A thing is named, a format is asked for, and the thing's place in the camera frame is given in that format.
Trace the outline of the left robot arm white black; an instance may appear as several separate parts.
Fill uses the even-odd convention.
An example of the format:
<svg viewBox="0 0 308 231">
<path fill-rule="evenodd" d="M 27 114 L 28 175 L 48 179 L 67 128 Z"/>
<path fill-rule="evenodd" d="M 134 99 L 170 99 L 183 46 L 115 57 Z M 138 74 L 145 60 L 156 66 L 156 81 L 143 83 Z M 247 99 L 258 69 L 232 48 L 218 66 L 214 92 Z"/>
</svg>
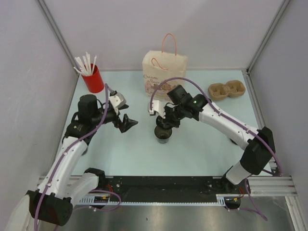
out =
<svg viewBox="0 0 308 231">
<path fill-rule="evenodd" d="M 39 220 L 58 226 L 65 225 L 71 217 L 75 205 L 89 192 L 102 192 L 106 188 L 105 173 L 88 168 L 71 186 L 71 174 L 80 157 L 88 150 L 91 139 L 98 128 L 113 123 L 121 133 L 126 132 L 138 122 L 124 115 L 120 110 L 127 109 L 126 99 L 121 93 L 109 93 L 105 103 L 93 94 L 80 97 L 78 111 L 74 113 L 67 126 L 61 149 L 47 176 L 35 191 L 27 191 L 29 212 L 35 222 Z"/>
</svg>

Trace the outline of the white paper takeout bag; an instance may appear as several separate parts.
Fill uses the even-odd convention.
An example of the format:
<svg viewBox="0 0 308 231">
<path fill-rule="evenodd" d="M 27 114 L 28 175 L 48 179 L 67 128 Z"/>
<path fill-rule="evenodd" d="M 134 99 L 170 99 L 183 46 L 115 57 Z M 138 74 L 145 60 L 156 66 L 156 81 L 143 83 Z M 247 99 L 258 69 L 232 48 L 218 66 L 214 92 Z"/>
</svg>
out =
<svg viewBox="0 0 308 231">
<path fill-rule="evenodd" d="M 164 43 L 168 35 L 171 35 L 175 43 L 173 53 L 164 51 Z M 154 90 L 165 80 L 172 77 L 186 77 L 188 57 L 177 53 L 177 41 L 174 35 L 165 35 L 161 51 L 150 50 L 146 53 L 142 61 L 144 88 L 146 94 L 151 97 Z M 163 84 L 155 93 L 154 100 L 171 102 L 167 93 L 177 85 L 183 85 L 184 80 L 176 79 Z"/>
</svg>

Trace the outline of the black coffee cup single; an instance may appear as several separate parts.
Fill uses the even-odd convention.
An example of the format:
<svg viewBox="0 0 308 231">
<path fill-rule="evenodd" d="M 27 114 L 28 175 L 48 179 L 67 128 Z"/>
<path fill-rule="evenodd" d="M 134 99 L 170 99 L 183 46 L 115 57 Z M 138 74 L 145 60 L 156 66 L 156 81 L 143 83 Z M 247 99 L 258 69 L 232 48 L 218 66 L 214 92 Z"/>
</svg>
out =
<svg viewBox="0 0 308 231">
<path fill-rule="evenodd" d="M 169 141 L 169 138 L 172 135 L 172 129 L 165 129 L 165 128 L 161 128 L 159 126 L 156 126 L 154 129 L 154 135 L 156 137 L 156 140 L 161 143 L 161 144 L 165 144 Z"/>
</svg>

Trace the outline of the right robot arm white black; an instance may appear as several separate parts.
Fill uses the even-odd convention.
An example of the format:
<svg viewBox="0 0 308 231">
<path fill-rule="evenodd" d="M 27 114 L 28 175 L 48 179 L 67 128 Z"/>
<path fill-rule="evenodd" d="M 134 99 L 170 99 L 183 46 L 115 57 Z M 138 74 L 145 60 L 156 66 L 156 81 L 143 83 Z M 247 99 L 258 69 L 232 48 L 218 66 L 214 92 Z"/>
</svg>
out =
<svg viewBox="0 0 308 231">
<path fill-rule="evenodd" d="M 275 154 L 273 133 L 268 127 L 258 129 L 249 126 L 218 108 L 204 95 L 192 97 L 182 85 L 176 86 L 167 95 L 173 107 L 160 100 L 151 100 L 148 104 L 149 114 L 158 114 L 156 125 L 161 130 L 170 131 L 178 128 L 182 119 L 193 118 L 222 132 L 243 150 L 241 159 L 223 176 L 225 192 L 235 192 L 244 179 L 258 175 Z"/>
</svg>

